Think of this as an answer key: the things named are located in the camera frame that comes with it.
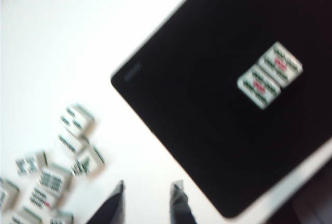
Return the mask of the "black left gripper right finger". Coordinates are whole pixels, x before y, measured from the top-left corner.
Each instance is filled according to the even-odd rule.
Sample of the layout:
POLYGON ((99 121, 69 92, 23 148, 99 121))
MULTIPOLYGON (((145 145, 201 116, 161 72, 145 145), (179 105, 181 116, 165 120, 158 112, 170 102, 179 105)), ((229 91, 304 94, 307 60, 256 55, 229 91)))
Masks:
POLYGON ((197 223, 188 204, 183 180, 174 181, 170 186, 170 223, 197 223))

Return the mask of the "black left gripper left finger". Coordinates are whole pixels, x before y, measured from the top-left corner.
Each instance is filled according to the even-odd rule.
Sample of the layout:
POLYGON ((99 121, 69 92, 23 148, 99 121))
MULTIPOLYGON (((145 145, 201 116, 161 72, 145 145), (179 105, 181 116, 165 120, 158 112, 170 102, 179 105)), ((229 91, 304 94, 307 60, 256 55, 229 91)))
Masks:
POLYGON ((124 223, 125 221, 125 184, 121 180, 109 197, 87 221, 87 223, 124 223))

